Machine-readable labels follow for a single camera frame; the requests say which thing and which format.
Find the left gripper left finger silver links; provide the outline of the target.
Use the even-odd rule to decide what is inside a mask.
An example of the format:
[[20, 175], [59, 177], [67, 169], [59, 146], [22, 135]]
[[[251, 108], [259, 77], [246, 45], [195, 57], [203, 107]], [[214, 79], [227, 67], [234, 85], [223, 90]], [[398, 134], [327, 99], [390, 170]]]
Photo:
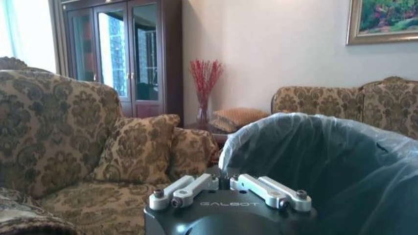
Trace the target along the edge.
[[218, 190], [219, 178], [215, 174], [203, 173], [198, 178], [185, 175], [166, 188], [156, 188], [150, 195], [150, 209], [160, 211], [170, 206], [174, 208], [189, 207], [194, 198], [203, 190]]

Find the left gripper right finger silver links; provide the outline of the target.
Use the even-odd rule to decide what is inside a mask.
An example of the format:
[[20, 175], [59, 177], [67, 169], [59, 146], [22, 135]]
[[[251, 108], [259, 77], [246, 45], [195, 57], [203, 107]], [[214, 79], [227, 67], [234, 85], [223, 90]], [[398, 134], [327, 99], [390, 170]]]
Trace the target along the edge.
[[230, 190], [245, 191], [255, 195], [261, 202], [231, 202], [230, 206], [257, 207], [265, 204], [269, 208], [285, 211], [287, 208], [294, 211], [311, 211], [313, 199], [302, 189], [294, 190], [267, 176], [253, 177], [250, 174], [234, 174], [225, 177], [225, 185]]

